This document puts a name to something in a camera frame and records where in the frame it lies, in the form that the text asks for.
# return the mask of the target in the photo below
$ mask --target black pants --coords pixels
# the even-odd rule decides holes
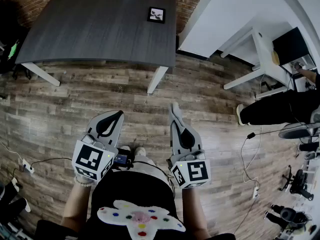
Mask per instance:
[[[17,193],[12,182],[5,186],[4,195],[2,199],[0,199],[0,223],[3,225],[17,217],[27,206],[27,202],[24,198],[20,198],[19,200],[10,203]]]
[[[280,214],[282,209],[285,208],[284,206],[278,206],[278,205],[274,205],[272,207],[272,210],[274,210],[277,214]],[[278,224],[281,228],[285,229],[289,222],[285,221],[283,218],[277,217],[271,213],[268,213],[266,215],[266,218],[271,221],[272,223]]]
[[[277,125],[283,123],[310,122],[311,113],[318,107],[318,103],[312,102],[310,92],[287,92],[257,100],[244,108],[241,113],[243,124],[251,125]]]

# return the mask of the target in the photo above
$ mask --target table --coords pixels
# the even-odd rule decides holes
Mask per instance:
[[[253,27],[248,33],[237,40],[233,45],[226,49],[227,51],[221,54],[221,57],[225,57],[228,53],[238,44],[240,44],[245,38],[252,35],[253,41],[256,47],[260,65],[256,67],[256,70],[242,76],[232,82],[229,82],[223,86],[225,90],[240,85],[246,81],[252,80],[256,77],[262,76],[264,74],[276,79],[277,81],[284,84],[284,87],[274,89],[271,91],[264,92],[256,96],[257,99],[270,96],[276,93],[285,92],[288,89],[294,90],[295,86],[293,81],[290,81],[292,71],[288,71],[288,68],[282,68],[279,65],[274,64],[272,60],[272,52],[274,50],[274,45],[272,40],[265,35],[263,32],[259,31],[257,28]]]
[[[149,7],[165,9],[165,23],[147,21]],[[43,79],[60,82],[35,62],[106,60],[158,66],[152,93],[176,62],[176,0],[51,0],[15,61]]]

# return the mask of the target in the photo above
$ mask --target bracelet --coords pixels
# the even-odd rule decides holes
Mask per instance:
[[[75,176],[74,177],[74,182],[75,183],[78,183],[80,186],[82,186],[82,187],[91,187],[91,186],[93,186],[94,184],[95,184],[95,182],[93,181],[93,182],[90,182],[90,183],[81,183],[81,182],[79,182],[79,180],[77,179],[77,176]]]

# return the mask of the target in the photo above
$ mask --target white cable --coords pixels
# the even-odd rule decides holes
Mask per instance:
[[[261,94],[261,83],[262,83],[262,79],[264,79],[264,76],[265,74],[263,74],[263,76],[261,77],[261,80],[260,80],[260,88],[259,88],[259,94]],[[258,181],[258,177],[255,177],[253,179],[249,179],[248,181],[245,181],[245,173],[247,172],[247,169],[249,168],[249,166],[251,165],[251,163],[256,159],[256,156],[258,154],[258,151],[260,149],[260,145],[261,145],[261,141],[262,141],[262,125],[260,125],[260,128],[261,128],[261,132],[260,132],[260,142],[259,142],[259,146],[258,146],[258,149],[256,150],[255,154],[254,154],[254,157],[251,159],[250,163],[248,164],[248,166],[245,168],[245,170],[243,171],[243,182],[244,183],[248,183],[248,182],[252,182],[254,181],[255,179]]]
[[[2,141],[0,141],[0,143],[2,144],[2,146],[5,147],[6,150],[8,150],[10,153],[15,153],[15,154],[17,154],[17,155],[19,156],[19,158],[23,161],[22,157],[19,155],[18,152],[10,151],[10,150],[2,143]]]

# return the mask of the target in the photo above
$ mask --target wooden floor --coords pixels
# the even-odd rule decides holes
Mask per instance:
[[[254,188],[253,182],[243,183],[240,149],[248,134],[260,132],[260,126],[238,125],[236,107],[254,102],[260,78],[230,90],[224,90],[223,85],[249,73],[248,66],[219,56],[202,61],[177,55],[176,67],[165,74],[151,96],[146,91],[154,67],[119,62],[41,67],[61,81],[61,86],[55,87],[36,75],[28,81],[22,72],[18,80],[10,75],[0,77],[0,94],[7,96],[0,101],[0,140],[10,150],[29,163],[71,158],[76,140],[92,117],[122,110],[125,119],[118,146],[143,145],[148,156],[166,169],[166,159],[171,155],[167,106],[177,101],[185,122],[199,132],[206,156],[211,159],[212,181],[198,189],[209,231],[216,235],[236,230],[253,203]],[[281,127],[264,126],[263,131]],[[238,240],[271,240],[276,236],[280,227],[263,220],[264,211],[271,203],[292,206],[293,197],[278,191],[284,183],[281,175],[288,165],[295,171],[303,163],[302,156],[295,159],[296,144],[280,139],[277,132],[264,134],[261,140],[257,158],[248,170],[251,177],[258,176],[260,196],[236,232]],[[242,152],[246,164],[259,143],[259,136],[246,141]],[[0,180],[8,183],[21,161],[3,146],[0,154]],[[68,160],[43,162],[34,168],[32,175],[15,172],[23,185],[19,194],[31,207],[31,212],[23,211],[19,219],[32,233],[40,219],[60,222],[74,178]],[[180,218],[181,197],[177,189],[175,202]]]

